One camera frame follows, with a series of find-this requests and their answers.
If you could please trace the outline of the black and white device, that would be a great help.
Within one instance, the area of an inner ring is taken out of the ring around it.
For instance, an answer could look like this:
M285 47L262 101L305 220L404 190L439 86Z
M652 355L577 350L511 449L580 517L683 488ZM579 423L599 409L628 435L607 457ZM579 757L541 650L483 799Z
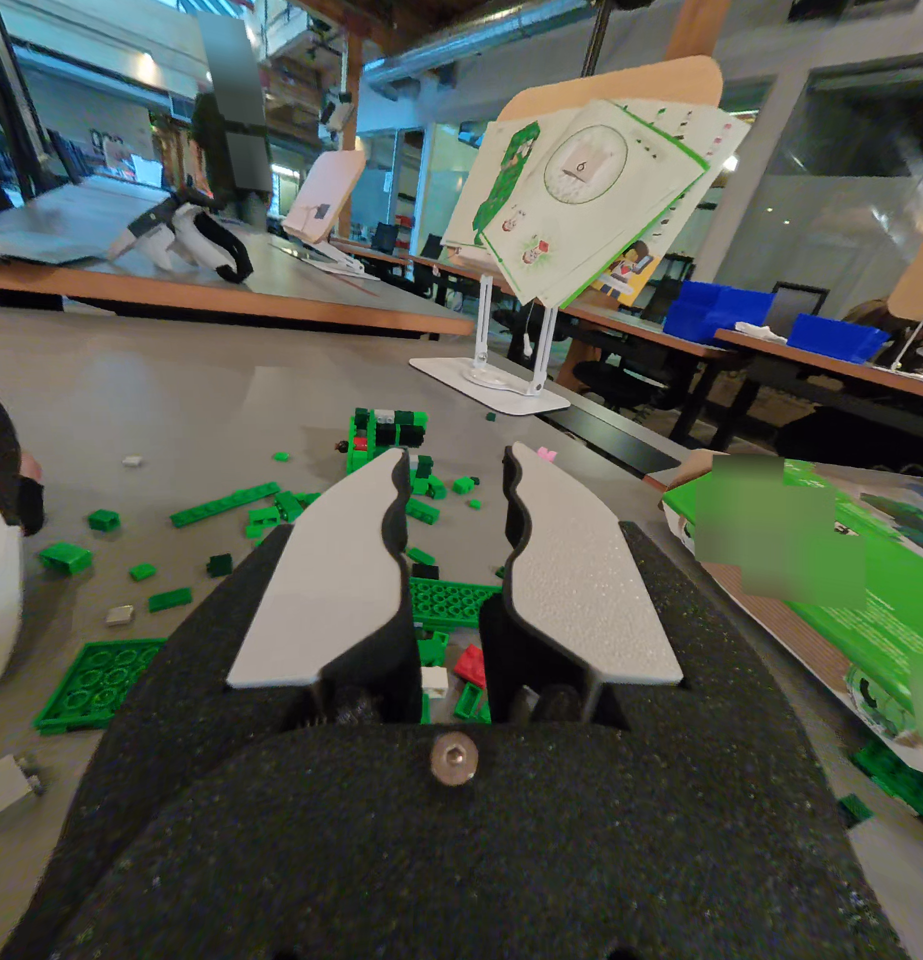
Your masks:
M192 187L173 191L131 221L108 246L114 262L138 251L163 271L173 272L172 255L215 272L223 281L240 284L254 271L244 242L213 213L222 209L214 198Z

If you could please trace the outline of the long green brick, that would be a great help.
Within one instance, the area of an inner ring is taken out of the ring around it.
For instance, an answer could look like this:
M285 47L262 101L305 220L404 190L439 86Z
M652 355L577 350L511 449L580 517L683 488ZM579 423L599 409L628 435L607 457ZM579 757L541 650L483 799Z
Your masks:
M168 520L173 528L181 529L198 522L210 520L229 511L252 505L265 498L273 497L281 491L281 486L276 482L240 488L221 498L174 512Z

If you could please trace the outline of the yellow toy box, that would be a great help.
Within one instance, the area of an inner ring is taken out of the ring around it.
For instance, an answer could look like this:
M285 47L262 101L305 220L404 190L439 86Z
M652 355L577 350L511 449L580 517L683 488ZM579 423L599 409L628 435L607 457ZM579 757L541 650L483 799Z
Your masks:
M661 255L643 240L629 243L589 287L608 297L618 306L633 306L653 272Z

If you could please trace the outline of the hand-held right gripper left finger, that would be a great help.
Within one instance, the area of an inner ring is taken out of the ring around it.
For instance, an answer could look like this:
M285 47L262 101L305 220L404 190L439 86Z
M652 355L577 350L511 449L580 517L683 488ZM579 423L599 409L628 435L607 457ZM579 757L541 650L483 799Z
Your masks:
M410 454L385 451L291 525L226 678L233 690L364 690L416 724L421 667L407 562Z

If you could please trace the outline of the light grey brick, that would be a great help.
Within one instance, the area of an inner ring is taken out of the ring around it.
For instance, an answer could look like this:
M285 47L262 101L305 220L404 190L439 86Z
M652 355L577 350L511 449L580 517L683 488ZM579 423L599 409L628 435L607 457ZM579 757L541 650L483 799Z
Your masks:
M0 758L0 816L30 796L42 796L46 786L29 754Z

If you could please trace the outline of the dark green brick build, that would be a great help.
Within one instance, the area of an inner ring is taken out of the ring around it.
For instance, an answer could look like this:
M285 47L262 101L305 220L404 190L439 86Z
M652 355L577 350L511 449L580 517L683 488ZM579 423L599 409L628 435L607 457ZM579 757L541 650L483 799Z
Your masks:
M429 414L423 411L358 407L350 417L347 439L336 449L345 454L352 474L390 449L418 450L425 439Z

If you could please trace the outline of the black monitor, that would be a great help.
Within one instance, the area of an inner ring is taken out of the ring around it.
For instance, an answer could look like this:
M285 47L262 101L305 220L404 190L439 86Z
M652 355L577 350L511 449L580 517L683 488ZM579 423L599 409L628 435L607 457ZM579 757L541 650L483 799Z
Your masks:
M791 283L775 282L772 287L772 301L767 310L764 326L778 337L787 339L793 330L795 321L802 314L818 316L828 298L827 288Z

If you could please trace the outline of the green toy box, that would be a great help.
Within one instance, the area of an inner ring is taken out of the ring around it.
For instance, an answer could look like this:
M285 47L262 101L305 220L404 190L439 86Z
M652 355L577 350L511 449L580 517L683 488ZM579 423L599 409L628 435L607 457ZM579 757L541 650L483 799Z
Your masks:
M923 476L787 460L784 481L833 495L835 532L865 548L865 607L756 596L744 591L737 567L700 565L888 750L923 774L909 688L910 656L923 656Z

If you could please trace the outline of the black office chair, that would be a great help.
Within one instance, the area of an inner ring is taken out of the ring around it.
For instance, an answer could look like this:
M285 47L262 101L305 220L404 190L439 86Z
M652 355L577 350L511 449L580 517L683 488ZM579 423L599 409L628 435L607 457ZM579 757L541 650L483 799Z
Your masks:
M649 383L633 376L633 371L624 366L585 361L575 364L572 373L583 390L601 398L613 410L647 406L667 411L684 402L682 390Z

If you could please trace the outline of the green wedge brick plate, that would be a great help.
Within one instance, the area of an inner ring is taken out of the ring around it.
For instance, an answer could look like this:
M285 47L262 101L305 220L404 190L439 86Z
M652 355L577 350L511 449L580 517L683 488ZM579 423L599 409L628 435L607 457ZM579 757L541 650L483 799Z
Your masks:
M502 593L500 585L410 577L412 621L426 630L478 630L482 606Z

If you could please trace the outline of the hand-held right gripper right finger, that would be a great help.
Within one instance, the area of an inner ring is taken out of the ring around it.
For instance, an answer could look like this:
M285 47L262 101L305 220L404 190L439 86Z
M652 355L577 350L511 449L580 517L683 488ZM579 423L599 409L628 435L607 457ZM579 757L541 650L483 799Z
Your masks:
M479 610L492 719L513 721L525 690L591 721L621 687L678 687L684 669L615 513L523 442L503 452L503 494L511 552Z

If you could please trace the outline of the blue storage bin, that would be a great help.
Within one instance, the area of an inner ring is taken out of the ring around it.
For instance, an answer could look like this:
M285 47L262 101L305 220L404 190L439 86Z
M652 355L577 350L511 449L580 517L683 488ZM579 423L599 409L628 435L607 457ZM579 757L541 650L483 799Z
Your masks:
M843 362L866 364L881 352L888 340L889 334L878 327L798 314L788 335L787 346Z
M666 335L713 346L718 330L734 330L737 323L764 325L775 295L731 286L686 281L662 324Z

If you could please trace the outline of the green rectangular brick plate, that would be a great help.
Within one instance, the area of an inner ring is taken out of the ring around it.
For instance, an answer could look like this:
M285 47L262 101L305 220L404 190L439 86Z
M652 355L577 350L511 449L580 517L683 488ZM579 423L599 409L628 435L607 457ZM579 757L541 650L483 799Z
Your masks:
M43 737L106 729L167 638L89 642L32 720Z

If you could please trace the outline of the wooden office desk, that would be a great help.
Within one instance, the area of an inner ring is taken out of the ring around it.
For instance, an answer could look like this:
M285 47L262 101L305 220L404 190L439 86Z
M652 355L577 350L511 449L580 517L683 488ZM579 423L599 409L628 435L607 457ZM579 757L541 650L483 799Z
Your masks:
M711 438L711 450L728 450L763 387L923 440L923 379L767 342L737 330L722 329L716 337L739 348L747 364L742 385Z

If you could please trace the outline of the white stand with instruction booklet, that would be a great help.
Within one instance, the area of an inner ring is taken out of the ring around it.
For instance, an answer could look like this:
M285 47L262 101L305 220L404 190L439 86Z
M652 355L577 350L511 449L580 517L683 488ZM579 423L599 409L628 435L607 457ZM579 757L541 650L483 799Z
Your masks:
M386 276L398 268L421 282L423 292L431 294L439 306L445 306L449 291L476 296L480 273L476 268L447 261L412 256L404 251L388 254L370 246L334 238L342 252L358 259L366 270L379 268ZM557 382L582 394L591 392L588 384L575 376L575 366L595 363L609 355L609 346L623 350L623 357L638 367L642 382L659 384L660 399L647 402L655 410L678 410L670 439L695 449L700 441L691 437L692 428L703 413L716 379L721 373L740 370L740 352L719 346L703 345L665 333L658 323L602 305L602 298L587 294L569 305L567 319L555 323L555 338L565 336L571 345L558 373Z

